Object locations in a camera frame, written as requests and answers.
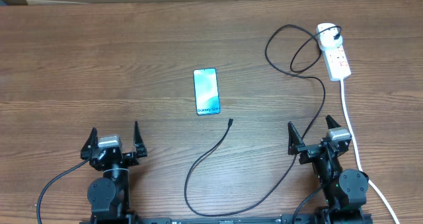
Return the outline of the blue-screen Samsung smartphone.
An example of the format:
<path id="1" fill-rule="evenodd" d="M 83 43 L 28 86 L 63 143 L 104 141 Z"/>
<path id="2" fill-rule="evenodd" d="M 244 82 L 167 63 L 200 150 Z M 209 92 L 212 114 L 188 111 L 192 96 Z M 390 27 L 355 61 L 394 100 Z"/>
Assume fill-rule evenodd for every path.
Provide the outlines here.
<path id="1" fill-rule="evenodd" d="M 197 115 L 219 114 L 221 106 L 216 69 L 196 69 L 193 78 Z"/>

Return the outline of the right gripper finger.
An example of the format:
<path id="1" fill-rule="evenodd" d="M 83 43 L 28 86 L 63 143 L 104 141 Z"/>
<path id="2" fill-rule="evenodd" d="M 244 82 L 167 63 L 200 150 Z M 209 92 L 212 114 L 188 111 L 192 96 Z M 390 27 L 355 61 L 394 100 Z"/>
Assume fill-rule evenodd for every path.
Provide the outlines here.
<path id="1" fill-rule="evenodd" d="M 331 115 L 327 115 L 325 120 L 329 130 L 341 127 L 341 125 Z"/>
<path id="2" fill-rule="evenodd" d="M 288 154 L 297 155 L 304 150 L 305 144 L 292 122 L 288 122 Z"/>

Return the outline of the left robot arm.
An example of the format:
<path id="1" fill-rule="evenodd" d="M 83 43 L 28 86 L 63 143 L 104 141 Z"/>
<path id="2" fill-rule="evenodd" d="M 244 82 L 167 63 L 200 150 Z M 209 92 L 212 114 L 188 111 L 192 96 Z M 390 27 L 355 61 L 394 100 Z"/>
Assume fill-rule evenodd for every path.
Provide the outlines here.
<path id="1" fill-rule="evenodd" d="M 87 190 L 90 223 L 141 223 L 130 206 L 129 168 L 147 156 L 138 123 L 134 124 L 134 147 L 134 151 L 124 153 L 119 135 L 98 137 L 96 128 L 92 129 L 81 149 L 81 159 L 101 171 L 102 177 L 94 180 Z"/>

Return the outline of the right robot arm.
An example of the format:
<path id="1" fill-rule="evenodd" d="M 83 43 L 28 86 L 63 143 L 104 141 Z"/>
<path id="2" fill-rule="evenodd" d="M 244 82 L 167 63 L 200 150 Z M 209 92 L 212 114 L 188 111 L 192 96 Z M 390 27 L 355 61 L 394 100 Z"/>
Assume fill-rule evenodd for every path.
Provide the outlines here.
<path id="1" fill-rule="evenodd" d="M 326 117 L 328 131 L 320 143 L 306 145 L 292 122 L 288 123 L 288 153 L 299 155 L 301 165 L 311 163 L 320 186 L 308 195 L 288 217 L 288 223 L 372 223 L 365 214 L 369 176 L 356 169 L 343 169 L 338 158 L 349 150 L 352 135 L 331 116 Z M 301 208 L 317 193 L 323 192 L 326 206 L 312 214 L 300 215 Z"/>

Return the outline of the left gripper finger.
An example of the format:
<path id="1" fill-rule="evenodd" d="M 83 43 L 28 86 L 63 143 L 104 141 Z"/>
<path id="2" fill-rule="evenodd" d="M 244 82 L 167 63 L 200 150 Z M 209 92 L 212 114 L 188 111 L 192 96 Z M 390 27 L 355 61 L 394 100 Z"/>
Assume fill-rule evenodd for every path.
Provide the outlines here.
<path id="1" fill-rule="evenodd" d="M 93 154 L 93 149 L 97 147 L 98 137 L 97 129 L 92 128 L 89 138 L 81 149 L 81 159 L 88 159 Z"/>
<path id="2" fill-rule="evenodd" d="M 137 121 L 135 121 L 135 124 L 134 124 L 134 147 L 135 147 L 137 157 L 147 156 L 147 149 L 142 140 Z"/>

